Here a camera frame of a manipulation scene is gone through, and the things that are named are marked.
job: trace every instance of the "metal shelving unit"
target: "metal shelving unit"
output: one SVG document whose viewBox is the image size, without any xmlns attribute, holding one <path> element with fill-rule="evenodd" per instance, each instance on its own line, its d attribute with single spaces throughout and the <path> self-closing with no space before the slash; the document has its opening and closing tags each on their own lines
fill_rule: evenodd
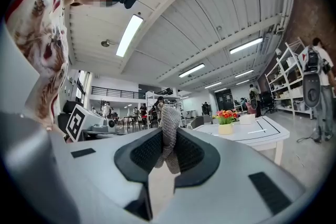
<svg viewBox="0 0 336 224">
<path fill-rule="evenodd" d="M 294 109 L 294 101 L 293 100 L 294 99 L 303 99 L 303 96 L 301 96 L 301 95 L 299 95 L 299 96 L 294 95 L 293 89 L 291 88 L 292 85 L 294 85 L 294 84 L 302 81 L 303 72 L 302 72 L 302 68 L 301 68 L 301 65 L 300 65 L 300 63 L 298 61 L 298 57 L 297 56 L 304 50 L 305 46 L 304 46 L 304 44 L 303 44 L 303 42 L 301 41 L 300 38 L 298 38 L 297 41 L 295 41 L 295 42 L 293 42 L 291 44 L 287 44 L 287 43 L 285 43 L 285 44 L 287 46 L 285 52 L 282 54 L 282 56 L 280 58 L 277 58 L 277 63 L 274 65 L 274 67 L 271 69 L 271 71 L 268 74 L 265 74 L 265 76 L 266 76 L 269 88 L 271 90 L 273 100 L 274 101 L 290 100 L 290 102 L 291 102 L 291 108 L 287 108 L 287 107 L 280 106 L 280 105 L 275 105 L 275 107 L 276 107 L 276 109 L 279 109 L 279 110 L 292 111 L 292 113 L 293 113 L 293 119 L 294 120 L 295 120 L 295 113 L 296 112 L 297 113 L 309 114 L 310 115 L 310 119 L 312 119 L 312 117 L 313 117 L 312 109 L 305 110 L 305 111 L 295 110 Z M 289 57 L 293 57 L 294 63 L 292 63 L 285 70 L 284 69 L 284 63 L 286 62 L 286 60 Z M 270 81 L 269 80 L 269 76 L 271 74 L 273 74 L 274 71 L 277 70 L 277 68 L 280 70 L 280 74 Z M 288 80 L 288 74 L 291 73 L 296 68 L 299 70 L 299 72 L 301 74 L 301 77 L 298 78 L 298 79 L 296 79 L 295 81 L 289 82 L 289 80 Z M 279 88 L 276 88 L 276 89 L 272 90 L 272 85 L 274 85 L 274 83 L 277 82 L 280 79 L 284 79 L 285 80 L 285 84 L 283 84 Z M 285 89 L 288 89 L 289 97 L 275 98 L 273 96 L 274 92 L 285 90 Z"/>
<path fill-rule="evenodd" d="M 159 94 L 155 94 L 154 92 L 146 92 L 146 105 L 147 105 L 148 110 L 152 107 L 152 105 L 154 105 L 154 103 L 159 97 L 163 97 L 164 100 L 171 100 L 171 101 L 176 102 L 176 105 L 172 105 L 172 104 L 165 104 L 165 105 L 175 106 L 176 109 L 181 113 L 180 127 L 186 126 L 187 120 L 186 120 L 186 117 L 184 116 L 185 113 L 183 113 L 184 106 L 183 106 L 183 99 L 181 96 L 159 95 Z M 150 126 L 148 116 L 147 116 L 147 125 L 148 127 Z"/>
</svg>

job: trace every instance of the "brick wall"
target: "brick wall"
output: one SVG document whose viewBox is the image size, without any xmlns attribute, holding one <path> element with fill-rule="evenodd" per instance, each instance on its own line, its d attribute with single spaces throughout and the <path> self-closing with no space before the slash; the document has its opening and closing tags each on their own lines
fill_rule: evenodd
<svg viewBox="0 0 336 224">
<path fill-rule="evenodd" d="M 290 20 L 279 48 L 286 49 L 285 42 L 291 43 L 300 37 L 303 43 L 310 45 L 314 37 L 319 37 L 325 45 L 325 50 L 336 65 L 336 20 L 326 0 L 294 0 Z M 267 67 L 268 73 L 276 64 L 274 57 Z M 259 80 L 261 91 L 269 91 L 263 74 Z"/>
</svg>

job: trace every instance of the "fluorescent ceiling light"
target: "fluorescent ceiling light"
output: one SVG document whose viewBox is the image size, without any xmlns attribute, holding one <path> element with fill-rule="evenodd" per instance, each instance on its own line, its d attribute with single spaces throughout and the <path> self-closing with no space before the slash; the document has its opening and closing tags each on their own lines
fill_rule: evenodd
<svg viewBox="0 0 336 224">
<path fill-rule="evenodd" d="M 222 84 L 222 83 L 221 83 L 221 82 L 218 82 L 218 83 L 212 84 L 212 85 L 210 85 L 210 86 L 205 87 L 205 89 L 207 89 L 207 88 L 211 88 L 211 87 L 216 86 L 216 85 L 219 85 L 219 84 Z"/>
<path fill-rule="evenodd" d="M 200 65 L 198 65 L 198 66 L 196 66 L 196 67 L 194 67 L 194 68 L 192 68 L 192 69 L 190 69 L 190 70 L 188 70 L 188 71 L 182 73 L 181 75 L 179 75 L 179 77 L 182 78 L 182 77 L 188 76 L 188 75 L 191 74 L 192 72 L 195 72 L 195 71 L 197 71 L 198 69 L 201 69 L 201 68 L 203 68 L 203 67 L 205 67 L 205 65 L 202 63 L 202 64 L 200 64 Z"/>
<path fill-rule="evenodd" d="M 139 26 L 141 25 L 143 19 L 140 18 L 137 15 L 133 15 L 130 22 L 127 25 L 127 28 L 122 35 L 118 50 L 117 50 L 117 55 L 120 57 L 124 57 L 125 52 L 130 45 L 132 38 L 134 37 L 135 33 L 137 32 Z"/>
<path fill-rule="evenodd" d="M 251 47 L 251 46 L 253 46 L 255 44 L 259 44 L 260 42 L 262 42 L 262 40 L 263 40 L 263 38 L 259 37 L 259 38 L 255 39 L 255 40 L 252 40 L 252 41 L 250 41 L 248 43 L 245 43 L 244 45 L 241 45 L 241 46 L 239 46 L 239 47 L 237 47 L 235 49 L 230 50 L 230 54 L 234 54 L 234 53 L 236 53 L 238 51 L 241 51 L 243 49 Z"/>
<path fill-rule="evenodd" d="M 248 81 L 250 81 L 250 80 L 248 79 L 248 80 L 242 81 L 242 82 L 240 82 L 240 83 L 237 83 L 236 85 L 239 85 L 239 84 L 242 84 L 242 83 L 244 83 L 244 82 L 248 82 Z"/>
<path fill-rule="evenodd" d="M 226 88 L 223 88 L 223 89 L 217 90 L 217 91 L 215 91 L 215 92 L 221 92 L 221 91 L 224 91 L 224 90 L 226 90 Z"/>
<path fill-rule="evenodd" d="M 250 70 L 250 71 L 247 71 L 247 72 L 245 72 L 245 73 L 239 74 L 239 75 L 235 76 L 235 78 L 238 78 L 238 77 L 240 77 L 240 76 L 243 76 L 243 75 L 249 74 L 249 73 L 251 73 L 251 72 L 253 72 L 253 69 L 252 69 L 252 70 Z"/>
</svg>

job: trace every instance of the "yellow pot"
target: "yellow pot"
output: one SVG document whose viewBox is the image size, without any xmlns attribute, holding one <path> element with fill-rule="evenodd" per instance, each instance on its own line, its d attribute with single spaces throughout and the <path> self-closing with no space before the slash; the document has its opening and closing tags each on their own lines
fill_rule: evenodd
<svg viewBox="0 0 336 224">
<path fill-rule="evenodd" d="M 220 124 L 218 126 L 218 133 L 219 134 L 232 134 L 233 133 L 232 123 L 230 123 L 230 124 Z"/>
</svg>

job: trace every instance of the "floor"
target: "floor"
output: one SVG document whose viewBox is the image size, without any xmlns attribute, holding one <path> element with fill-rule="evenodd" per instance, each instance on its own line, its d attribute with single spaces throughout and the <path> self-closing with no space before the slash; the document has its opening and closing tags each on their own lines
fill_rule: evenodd
<svg viewBox="0 0 336 224">
<path fill-rule="evenodd" d="M 293 174 L 306 188 L 314 187 L 324 177 L 330 167 L 331 160 L 336 152 L 336 137 L 330 141 L 316 144 L 312 139 L 297 140 L 312 134 L 316 121 L 310 120 L 305 115 L 296 115 L 294 124 L 293 116 L 288 112 L 275 112 L 267 114 L 268 117 L 290 131 L 290 137 L 284 141 L 281 166 Z M 136 132 L 139 128 L 130 128 L 128 132 Z M 266 157 L 274 159 L 274 150 L 262 152 Z M 149 175 L 149 192 L 154 217 L 169 203 L 173 197 L 174 178 L 166 164 L 156 169 Z"/>
</svg>

